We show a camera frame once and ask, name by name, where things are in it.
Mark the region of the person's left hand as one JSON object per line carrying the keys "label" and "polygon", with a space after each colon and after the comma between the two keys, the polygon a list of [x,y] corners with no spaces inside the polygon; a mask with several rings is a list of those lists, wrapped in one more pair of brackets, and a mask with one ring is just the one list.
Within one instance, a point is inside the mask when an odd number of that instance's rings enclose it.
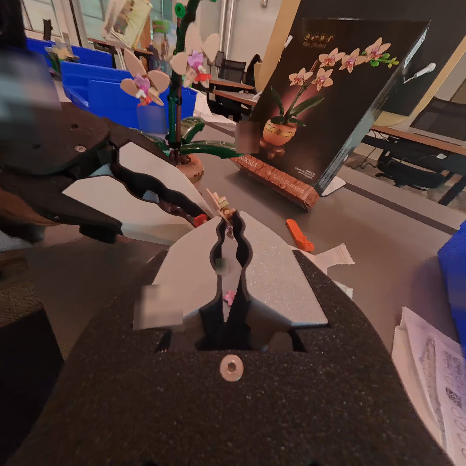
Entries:
{"label": "person's left hand", "polygon": [[42,217],[19,196],[0,189],[0,217],[7,223],[56,226],[58,223]]}

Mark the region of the wooden-top desk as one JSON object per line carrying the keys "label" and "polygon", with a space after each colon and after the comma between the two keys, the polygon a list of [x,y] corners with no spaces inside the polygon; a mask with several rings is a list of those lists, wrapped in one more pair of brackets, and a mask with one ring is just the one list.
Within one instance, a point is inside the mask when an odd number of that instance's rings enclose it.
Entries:
{"label": "wooden-top desk", "polygon": [[387,150],[394,158],[411,166],[441,172],[443,176],[448,176],[447,181],[453,176],[459,176],[459,180],[438,201],[443,206],[449,205],[465,189],[464,147],[433,136],[377,125],[371,127],[370,132],[363,138],[363,143],[382,151]]}
{"label": "wooden-top desk", "polygon": [[247,85],[247,84],[244,84],[244,83],[237,83],[237,82],[234,82],[234,81],[230,81],[230,80],[225,80],[225,79],[218,79],[218,78],[211,78],[209,80],[209,84],[211,86],[221,86],[221,87],[224,87],[226,89],[235,89],[236,91],[240,91],[240,90],[243,90],[243,91],[246,91],[246,92],[249,92],[249,93],[256,93],[256,89],[253,87],[253,86],[250,86],[250,85]]}
{"label": "wooden-top desk", "polygon": [[233,101],[233,102],[238,102],[241,105],[245,107],[249,107],[249,108],[254,108],[259,100],[259,98],[254,100],[255,98],[254,94],[245,93],[245,92],[234,92],[234,91],[214,89],[213,94],[218,97],[221,97],[221,98]]}

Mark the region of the grey desk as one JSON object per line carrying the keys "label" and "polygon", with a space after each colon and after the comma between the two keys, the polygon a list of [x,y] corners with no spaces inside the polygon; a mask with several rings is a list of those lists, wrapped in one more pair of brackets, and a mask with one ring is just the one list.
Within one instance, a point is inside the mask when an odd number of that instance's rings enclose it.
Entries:
{"label": "grey desk", "polygon": [[[440,332],[458,341],[437,259],[452,236],[347,186],[320,198],[308,213],[240,171],[229,160],[201,154],[200,182],[226,196],[281,236],[292,238],[286,219],[294,219],[316,253],[344,243],[355,265],[334,265],[328,275],[353,289],[353,300],[375,327],[389,351],[402,307],[408,307]],[[91,318],[118,294],[147,261],[166,249],[150,242],[112,245],[79,236],[78,228],[59,225],[26,251],[28,272],[66,359]]]}

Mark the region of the brick orchid model in pot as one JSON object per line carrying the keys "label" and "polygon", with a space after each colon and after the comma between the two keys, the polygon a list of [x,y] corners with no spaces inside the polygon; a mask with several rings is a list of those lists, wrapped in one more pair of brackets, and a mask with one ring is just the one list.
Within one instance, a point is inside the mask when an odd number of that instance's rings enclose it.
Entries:
{"label": "brick orchid model in pot", "polygon": [[232,143],[193,143],[193,137],[204,128],[205,121],[200,117],[181,117],[182,91],[189,89],[191,84],[199,83],[209,88],[212,76],[204,67],[204,61],[207,59],[214,62],[219,51],[220,38],[217,33],[203,40],[196,29],[194,22],[199,4],[200,1],[190,0],[178,1],[175,6],[177,29],[175,50],[170,60],[171,75],[157,69],[145,70],[133,49],[117,47],[125,68],[133,76],[132,82],[126,78],[120,86],[126,93],[139,99],[139,106],[147,106],[151,102],[163,106],[159,94],[170,88],[167,100],[170,105],[170,124],[175,128],[168,130],[165,140],[157,137],[154,143],[190,181],[202,177],[204,173],[204,167],[195,154],[206,153],[221,159],[232,159],[239,155]]}

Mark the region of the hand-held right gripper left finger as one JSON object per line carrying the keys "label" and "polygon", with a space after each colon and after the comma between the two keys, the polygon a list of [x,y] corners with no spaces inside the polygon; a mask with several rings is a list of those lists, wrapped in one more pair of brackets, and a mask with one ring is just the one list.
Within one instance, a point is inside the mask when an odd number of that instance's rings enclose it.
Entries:
{"label": "hand-held right gripper left finger", "polygon": [[222,258],[226,223],[213,218],[166,254],[152,284],[152,327],[184,334],[196,348],[213,345],[224,325]]}

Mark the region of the printed white paper sheet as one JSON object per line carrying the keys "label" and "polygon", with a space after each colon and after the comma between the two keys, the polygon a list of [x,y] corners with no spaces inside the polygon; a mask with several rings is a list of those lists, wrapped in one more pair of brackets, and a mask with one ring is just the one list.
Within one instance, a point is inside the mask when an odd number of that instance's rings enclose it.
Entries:
{"label": "printed white paper sheet", "polygon": [[403,307],[392,359],[418,416],[454,465],[466,464],[466,372],[461,346]]}

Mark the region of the black mesh office chair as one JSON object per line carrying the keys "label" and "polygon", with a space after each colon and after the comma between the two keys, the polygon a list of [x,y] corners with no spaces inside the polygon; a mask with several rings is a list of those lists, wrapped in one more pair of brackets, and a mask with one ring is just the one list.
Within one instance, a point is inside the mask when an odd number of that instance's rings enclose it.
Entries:
{"label": "black mesh office chair", "polygon": [[242,83],[246,70],[246,62],[223,58],[219,67],[218,78],[234,83]]}

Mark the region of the white paper bag black dash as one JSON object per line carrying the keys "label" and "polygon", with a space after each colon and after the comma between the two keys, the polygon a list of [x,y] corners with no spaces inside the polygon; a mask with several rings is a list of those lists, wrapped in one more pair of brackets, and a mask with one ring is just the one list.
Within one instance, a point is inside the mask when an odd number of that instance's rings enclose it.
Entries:
{"label": "white paper bag black dash", "polygon": [[314,255],[313,262],[326,275],[328,274],[328,269],[332,266],[355,264],[344,243],[341,243],[335,248]]}

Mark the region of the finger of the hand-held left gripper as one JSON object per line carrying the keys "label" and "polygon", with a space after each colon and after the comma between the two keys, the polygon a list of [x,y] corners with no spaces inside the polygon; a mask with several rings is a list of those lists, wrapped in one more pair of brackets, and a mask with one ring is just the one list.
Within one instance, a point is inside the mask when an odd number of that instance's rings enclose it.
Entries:
{"label": "finger of the hand-held left gripper", "polygon": [[162,158],[133,142],[118,149],[110,164],[112,175],[123,182],[131,194],[143,199],[150,191],[158,196],[159,204],[181,209],[196,218],[213,212],[200,192],[166,156]]}
{"label": "finger of the hand-held left gripper", "polygon": [[133,196],[125,184],[110,176],[80,179],[63,194],[121,222],[122,233],[133,240],[170,246],[195,228],[185,218]]}

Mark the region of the black orchid set box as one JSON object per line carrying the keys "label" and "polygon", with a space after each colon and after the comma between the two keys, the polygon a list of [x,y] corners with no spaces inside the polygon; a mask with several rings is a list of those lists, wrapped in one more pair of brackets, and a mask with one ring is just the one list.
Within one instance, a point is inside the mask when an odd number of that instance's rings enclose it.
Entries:
{"label": "black orchid set box", "polygon": [[296,18],[249,116],[258,143],[235,164],[310,211],[403,81],[428,25]]}

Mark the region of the orange brick separator tool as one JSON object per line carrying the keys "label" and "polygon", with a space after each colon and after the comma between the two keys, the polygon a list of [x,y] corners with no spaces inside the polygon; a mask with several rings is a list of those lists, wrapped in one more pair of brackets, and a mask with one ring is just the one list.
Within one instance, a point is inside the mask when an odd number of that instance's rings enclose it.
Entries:
{"label": "orange brick separator tool", "polygon": [[312,253],[314,251],[313,243],[301,231],[300,227],[293,219],[286,220],[287,228],[298,249],[304,252]]}

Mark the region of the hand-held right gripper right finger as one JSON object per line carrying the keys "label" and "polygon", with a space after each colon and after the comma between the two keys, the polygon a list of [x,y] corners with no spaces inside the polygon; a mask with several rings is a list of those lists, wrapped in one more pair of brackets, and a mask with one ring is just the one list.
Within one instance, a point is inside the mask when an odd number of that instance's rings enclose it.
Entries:
{"label": "hand-held right gripper right finger", "polygon": [[324,311],[298,251],[250,214],[233,215],[241,274],[227,319],[227,346],[263,348],[279,332],[324,327]]}

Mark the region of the pale printed box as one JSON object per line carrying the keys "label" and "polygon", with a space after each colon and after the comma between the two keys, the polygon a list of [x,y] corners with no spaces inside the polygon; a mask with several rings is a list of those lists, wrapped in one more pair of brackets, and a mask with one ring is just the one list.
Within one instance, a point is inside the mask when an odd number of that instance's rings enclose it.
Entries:
{"label": "pale printed box", "polygon": [[136,47],[151,9],[152,4],[145,0],[110,0],[102,38],[115,47]]}

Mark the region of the white crumpled paper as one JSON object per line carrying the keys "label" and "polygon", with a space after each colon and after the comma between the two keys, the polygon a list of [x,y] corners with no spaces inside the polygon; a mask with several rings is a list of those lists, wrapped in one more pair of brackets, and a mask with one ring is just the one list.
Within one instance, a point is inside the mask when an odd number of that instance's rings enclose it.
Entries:
{"label": "white crumpled paper", "polygon": [[201,91],[194,90],[196,92],[195,108],[193,112],[194,117],[202,118],[206,123],[213,123],[217,125],[236,126],[233,120],[226,118],[223,115],[213,114],[208,106],[207,96]]}

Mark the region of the blue plastic bin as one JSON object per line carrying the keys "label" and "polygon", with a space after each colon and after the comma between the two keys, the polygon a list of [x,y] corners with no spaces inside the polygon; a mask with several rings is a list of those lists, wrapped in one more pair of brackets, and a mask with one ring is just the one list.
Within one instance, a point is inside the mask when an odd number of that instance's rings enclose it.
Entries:
{"label": "blue plastic bin", "polygon": [[[27,48],[45,57],[47,66],[52,68],[50,57],[45,48],[51,48],[55,45],[53,41],[44,41],[34,38],[26,38]],[[98,50],[91,50],[79,46],[72,46],[74,55],[79,57],[79,62],[87,65],[113,68],[112,54]]]}
{"label": "blue plastic bin", "polygon": [[463,353],[466,353],[466,222],[438,251],[451,315]]}
{"label": "blue plastic bin", "polygon": [[163,106],[156,102],[138,106],[139,99],[120,86],[126,78],[133,81],[128,71],[62,61],[61,77],[65,95],[82,110],[149,134],[167,134],[175,128],[170,124],[170,88],[159,94]]}

